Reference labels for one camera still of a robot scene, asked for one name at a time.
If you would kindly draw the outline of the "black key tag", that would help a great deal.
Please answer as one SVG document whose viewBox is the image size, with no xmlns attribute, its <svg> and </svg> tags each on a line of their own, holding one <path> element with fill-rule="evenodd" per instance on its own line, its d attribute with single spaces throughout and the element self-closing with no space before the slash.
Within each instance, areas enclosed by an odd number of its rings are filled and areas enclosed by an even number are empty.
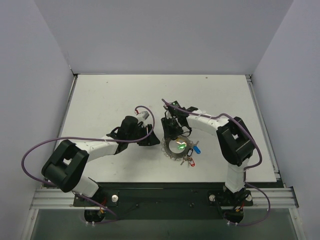
<svg viewBox="0 0 320 240">
<path fill-rule="evenodd" d="M 193 152 L 194 152 L 194 149 L 193 148 L 190 148 L 188 151 L 187 151 L 187 156 L 188 157 L 191 157 L 192 156 L 192 154 L 193 154 Z"/>
</svg>

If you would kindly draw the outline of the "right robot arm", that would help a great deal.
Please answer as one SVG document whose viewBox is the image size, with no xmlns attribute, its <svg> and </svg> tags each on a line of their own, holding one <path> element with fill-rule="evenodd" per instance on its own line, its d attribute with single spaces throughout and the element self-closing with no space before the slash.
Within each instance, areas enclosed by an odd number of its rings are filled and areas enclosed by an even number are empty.
<svg viewBox="0 0 320 240">
<path fill-rule="evenodd" d="M 233 194 L 242 191 L 246 185 L 248 160 L 257 148 L 243 120 L 223 114 L 212 116 L 193 106 L 180 107 L 177 102 L 166 105 L 164 109 L 161 124 L 166 154 L 175 160 L 187 159 L 188 150 L 196 147 L 196 143 L 189 139 L 194 129 L 215 136 L 221 154 L 228 162 L 225 187 Z M 186 144 L 185 152 L 180 156 L 169 148 L 170 142 L 179 139 Z"/>
</svg>

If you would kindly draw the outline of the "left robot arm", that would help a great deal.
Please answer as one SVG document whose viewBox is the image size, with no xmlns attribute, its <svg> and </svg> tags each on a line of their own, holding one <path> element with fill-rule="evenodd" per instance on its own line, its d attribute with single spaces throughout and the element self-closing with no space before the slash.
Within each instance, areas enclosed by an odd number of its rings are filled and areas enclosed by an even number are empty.
<svg viewBox="0 0 320 240">
<path fill-rule="evenodd" d="M 128 148 L 130 141 L 142 147 L 160 144 L 152 131 L 153 125 L 145 124 L 145 120 L 142 116 L 126 116 L 120 126 L 99 141 L 61 141 L 42 167 L 41 174 L 64 193 L 82 194 L 90 205 L 100 204 L 103 199 L 101 187 L 83 175 L 86 164 L 121 153 Z"/>
</svg>

